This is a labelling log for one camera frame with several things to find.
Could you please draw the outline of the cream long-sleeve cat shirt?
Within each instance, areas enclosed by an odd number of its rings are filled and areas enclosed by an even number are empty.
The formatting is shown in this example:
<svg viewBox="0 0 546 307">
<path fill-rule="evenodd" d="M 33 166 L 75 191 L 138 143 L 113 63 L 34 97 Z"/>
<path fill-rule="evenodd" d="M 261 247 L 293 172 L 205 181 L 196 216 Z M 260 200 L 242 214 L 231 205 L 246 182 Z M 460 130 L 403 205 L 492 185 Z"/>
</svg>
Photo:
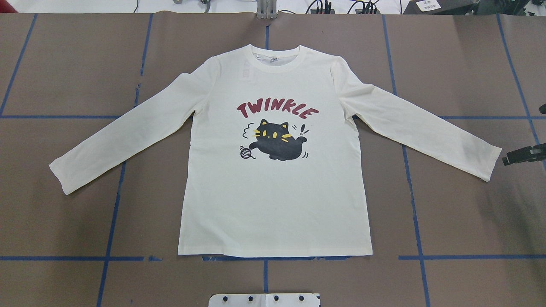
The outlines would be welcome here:
<svg viewBox="0 0 546 307">
<path fill-rule="evenodd" d="M 341 56 L 248 45 L 207 59 L 49 168 L 65 194 L 193 117 L 178 255 L 372 255 L 357 116 L 489 181 L 501 148 L 378 86 Z"/>
</svg>

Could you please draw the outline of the aluminium frame post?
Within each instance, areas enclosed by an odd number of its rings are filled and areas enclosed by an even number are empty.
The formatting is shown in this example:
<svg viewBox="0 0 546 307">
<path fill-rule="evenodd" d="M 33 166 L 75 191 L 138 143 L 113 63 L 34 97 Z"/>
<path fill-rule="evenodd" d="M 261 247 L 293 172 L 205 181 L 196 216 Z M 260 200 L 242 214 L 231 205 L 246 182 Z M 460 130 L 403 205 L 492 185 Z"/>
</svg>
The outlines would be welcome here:
<svg viewBox="0 0 546 307">
<path fill-rule="evenodd" d="M 264 19 L 277 19 L 277 0 L 257 0 L 257 18 Z"/>
</svg>

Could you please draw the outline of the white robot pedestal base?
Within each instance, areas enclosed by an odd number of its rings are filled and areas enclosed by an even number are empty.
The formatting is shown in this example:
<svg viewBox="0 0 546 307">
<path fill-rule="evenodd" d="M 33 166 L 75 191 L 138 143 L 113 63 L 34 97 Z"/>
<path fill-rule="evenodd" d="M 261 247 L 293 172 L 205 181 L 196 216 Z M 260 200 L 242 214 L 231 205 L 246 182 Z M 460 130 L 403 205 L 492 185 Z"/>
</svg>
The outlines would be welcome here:
<svg viewBox="0 0 546 307">
<path fill-rule="evenodd" d="M 320 307 L 314 293 L 247 293 L 213 295 L 209 307 Z"/>
</svg>

